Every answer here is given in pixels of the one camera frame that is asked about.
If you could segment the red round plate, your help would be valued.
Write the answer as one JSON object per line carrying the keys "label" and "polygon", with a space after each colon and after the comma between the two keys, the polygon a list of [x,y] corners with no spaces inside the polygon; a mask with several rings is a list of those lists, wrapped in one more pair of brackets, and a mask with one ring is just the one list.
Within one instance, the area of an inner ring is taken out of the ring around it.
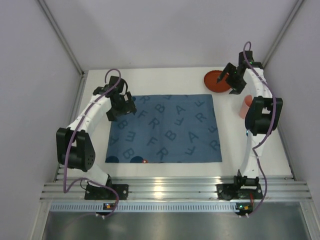
{"label": "red round plate", "polygon": [[231,90],[231,87],[226,82],[227,77],[229,76],[228,74],[226,74],[223,79],[218,82],[218,77],[221,73],[221,70],[212,70],[205,74],[204,84],[208,90],[214,93],[224,93]]}

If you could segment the blue letter-print placemat cloth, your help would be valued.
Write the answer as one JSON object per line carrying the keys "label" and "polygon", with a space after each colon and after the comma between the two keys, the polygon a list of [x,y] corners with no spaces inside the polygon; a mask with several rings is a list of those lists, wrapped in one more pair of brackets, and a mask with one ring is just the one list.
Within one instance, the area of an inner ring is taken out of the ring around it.
{"label": "blue letter-print placemat cloth", "polygon": [[106,163],[220,163],[210,94],[137,95],[137,109],[111,123]]}

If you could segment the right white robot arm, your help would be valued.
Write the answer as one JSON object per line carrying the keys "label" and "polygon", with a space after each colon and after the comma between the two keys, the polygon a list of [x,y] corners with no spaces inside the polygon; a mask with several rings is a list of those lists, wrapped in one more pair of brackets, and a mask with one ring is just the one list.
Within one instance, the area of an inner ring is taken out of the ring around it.
{"label": "right white robot arm", "polygon": [[247,144],[243,162],[238,173],[255,179],[262,172],[260,158],[265,142],[277,128],[283,100],[276,98],[264,77],[261,62],[254,61],[251,50],[243,50],[238,56],[238,66],[228,63],[217,77],[217,83],[225,80],[231,94],[239,95],[248,87],[252,102],[244,118]]}

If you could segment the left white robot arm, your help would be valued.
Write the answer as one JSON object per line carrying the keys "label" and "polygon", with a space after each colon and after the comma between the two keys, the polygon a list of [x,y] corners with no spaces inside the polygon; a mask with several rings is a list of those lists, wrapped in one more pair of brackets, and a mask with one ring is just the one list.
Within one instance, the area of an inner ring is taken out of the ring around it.
{"label": "left white robot arm", "polygon": [[76,169],[84,173],[82,179],[93,181],[96,186],[106,186],[111,177],[95,163],[96,152],[91,136],[102,118],[115,122],[136,112],[124,79],[111,76],[105,86],[97,87],[82,113],[69,126],[56,132],[57,161],[64,166],[64,184],[67,183],[67,169]]}

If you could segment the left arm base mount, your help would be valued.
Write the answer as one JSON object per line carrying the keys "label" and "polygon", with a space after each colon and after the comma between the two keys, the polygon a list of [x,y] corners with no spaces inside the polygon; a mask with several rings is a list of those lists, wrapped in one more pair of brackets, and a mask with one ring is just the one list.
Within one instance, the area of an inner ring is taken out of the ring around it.
{"label": "left arm base mount", "polygon": [[[119,200],[126,200],[129,194],[128,184],[113,184],[111,187],[119,196]],[[87,185],[85,191],[85,200],[116,200],[116,195],[103,187]]]}

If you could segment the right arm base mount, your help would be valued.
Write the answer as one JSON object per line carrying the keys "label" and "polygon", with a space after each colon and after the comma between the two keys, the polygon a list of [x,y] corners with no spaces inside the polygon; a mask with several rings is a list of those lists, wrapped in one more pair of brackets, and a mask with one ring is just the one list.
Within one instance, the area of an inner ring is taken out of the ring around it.
{"label": "right arm base mount", "polygon": [[216,185],[217,195],[219,200],[260,200],[263,197],[261,186],[235,186],[231,183],[221,183]]}

